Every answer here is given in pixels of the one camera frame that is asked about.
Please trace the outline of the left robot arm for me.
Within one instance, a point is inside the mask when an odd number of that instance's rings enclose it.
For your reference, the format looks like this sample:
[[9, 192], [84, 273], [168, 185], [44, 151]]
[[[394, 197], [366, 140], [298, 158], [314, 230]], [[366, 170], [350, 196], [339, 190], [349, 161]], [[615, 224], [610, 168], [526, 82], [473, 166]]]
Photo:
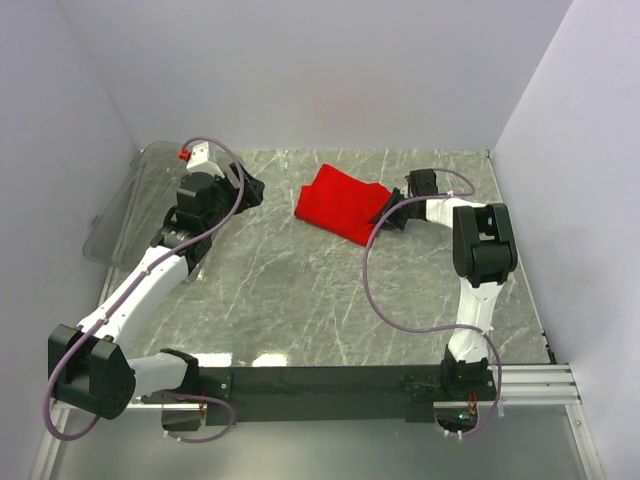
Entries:
[[131, 274], [76, 326], [50, 334], [48, 398], [108, 420], [132, 399], [163, 390], [179, 402], [193, 399], [200, 388], [195, 357], [174, 349], [137, 359], [126, 354], [165, 296], [200, 265], [217, 230], [260, 205], [264, 188], [238, 160], [225, 170], [209, 163], [184, 175], [175, 205]]

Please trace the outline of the red t shirt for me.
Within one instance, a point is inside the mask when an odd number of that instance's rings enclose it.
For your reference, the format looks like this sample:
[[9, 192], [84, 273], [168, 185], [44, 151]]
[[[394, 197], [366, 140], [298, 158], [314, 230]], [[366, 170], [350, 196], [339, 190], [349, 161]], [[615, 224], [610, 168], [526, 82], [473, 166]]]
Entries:
[[313, 182], [301, 189], [296, 218], [357, 245], [365, 246], [374, 218], [391, 198], [380, 183], [366, 183], [323, 164]]

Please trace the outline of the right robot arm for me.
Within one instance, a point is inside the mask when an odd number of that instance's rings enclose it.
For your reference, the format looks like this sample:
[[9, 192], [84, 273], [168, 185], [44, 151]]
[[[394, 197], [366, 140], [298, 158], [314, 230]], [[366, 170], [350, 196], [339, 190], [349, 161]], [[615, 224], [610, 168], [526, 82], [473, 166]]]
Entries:
[[[453, 170], [410, 171], [406, 187], [394, 189], [387, 203], [370, 220], [374, 228], [365, 244], [362, 266], [367, 300], [385, 323], [406, 333], [452, 332], [440, 364], [437, 387], [452, 399], [479, 391], [492, 380], [489, 352], [495, 347], [489, 332], [495, 305], [518, 264], [508, 207], [503, 203], [473, 202], [470, 198], [474, 194], [472, 182]], [[404, 327], [386, 317], [373, 299], [368, 263], [375, 238], [382, 229], [404, 230], [410, 220], [437, 224], [452, 232], [452, 262], [460, 281], [453, 325]]]

